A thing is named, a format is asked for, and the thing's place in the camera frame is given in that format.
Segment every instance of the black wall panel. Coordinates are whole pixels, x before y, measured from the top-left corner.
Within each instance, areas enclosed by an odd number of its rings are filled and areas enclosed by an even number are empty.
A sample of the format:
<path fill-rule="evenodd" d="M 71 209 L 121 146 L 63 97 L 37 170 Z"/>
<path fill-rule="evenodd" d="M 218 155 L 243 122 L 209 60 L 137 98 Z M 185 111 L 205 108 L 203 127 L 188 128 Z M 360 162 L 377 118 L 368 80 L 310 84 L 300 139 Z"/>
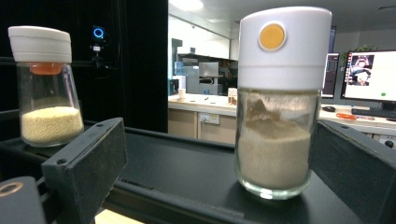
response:
<path fill-rule="evenodd" d="M 0 7 L 0 111 L 18 108 L 15 64 L 7 36 L 12 25 L 66 31 L 84 119 L 123 117 L 125 126 L 167 132 L 167 16 L 165 0 L 14 0 Z M 107 33 L 92 62 L 92 26 Z"/>

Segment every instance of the keyboard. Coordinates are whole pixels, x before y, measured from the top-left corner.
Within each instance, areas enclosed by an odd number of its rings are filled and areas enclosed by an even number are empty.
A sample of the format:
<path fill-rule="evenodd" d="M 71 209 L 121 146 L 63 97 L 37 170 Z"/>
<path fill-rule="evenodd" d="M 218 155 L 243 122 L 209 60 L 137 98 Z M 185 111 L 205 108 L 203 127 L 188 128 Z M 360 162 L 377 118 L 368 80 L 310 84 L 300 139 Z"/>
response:
<path fill-rule="evenodd" d="M 370 109 L 356 109 L 351 110 L 353 115 L 373 116 L 386 119 L 396 119 L 396 111 L 384 110 L 381 108 L 370 108 Z"/>

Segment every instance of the blue light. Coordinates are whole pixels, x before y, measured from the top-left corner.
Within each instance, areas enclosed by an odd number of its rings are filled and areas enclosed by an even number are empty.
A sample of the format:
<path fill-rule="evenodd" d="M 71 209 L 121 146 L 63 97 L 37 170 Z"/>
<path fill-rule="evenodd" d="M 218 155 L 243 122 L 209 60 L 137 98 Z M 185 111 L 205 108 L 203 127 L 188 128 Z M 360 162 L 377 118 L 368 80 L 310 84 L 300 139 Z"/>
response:
<path fill-rule="evenodd" d="M 103 35 L 105 34 L 105 31 L 101 28 L 95 28 L 93 30 L 93 35 L 97 38 L 103 38 Z"/>

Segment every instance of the white countertop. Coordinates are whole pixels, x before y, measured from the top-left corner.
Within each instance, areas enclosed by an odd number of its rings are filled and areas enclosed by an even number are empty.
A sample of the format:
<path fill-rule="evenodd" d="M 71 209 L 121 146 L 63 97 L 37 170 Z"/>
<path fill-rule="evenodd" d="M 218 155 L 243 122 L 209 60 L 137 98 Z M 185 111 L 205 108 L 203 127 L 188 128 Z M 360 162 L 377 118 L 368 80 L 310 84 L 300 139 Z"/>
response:
<path fill-rule="evenodd" d="M 351 106 L 333 106 L 336 108 L 335 112 L 320 110 L 319 118 L 343 123 L 362 133 L 396 136 L 396 122 L 383 118 L 375 118 L 374 120 L 339 119 L 336 117 L 336 113 L 350 114 Z M 168 97 L 168 108 L 236 117 L 236 105 L 229 104 L 227 96 L 186 93 L 185 99 L 179 99 L 178 95 L 172 95 Z"/>

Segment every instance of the white cap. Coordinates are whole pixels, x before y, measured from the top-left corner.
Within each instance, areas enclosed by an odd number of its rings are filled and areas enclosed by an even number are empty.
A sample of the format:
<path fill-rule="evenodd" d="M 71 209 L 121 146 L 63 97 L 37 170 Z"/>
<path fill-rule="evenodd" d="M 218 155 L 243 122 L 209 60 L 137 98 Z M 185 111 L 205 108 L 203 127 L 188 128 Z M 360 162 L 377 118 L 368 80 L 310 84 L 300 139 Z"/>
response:
<path fill-rule="evenodd" d="M 241 20 L 238 88 L 321 90 L 332 13 L 281 7 Z"/>
<path fill-rule="evenodd" d="M 67 32 L 38 26 L 11 26 L 8 37 L 15 62 L 72 62 Z"/>

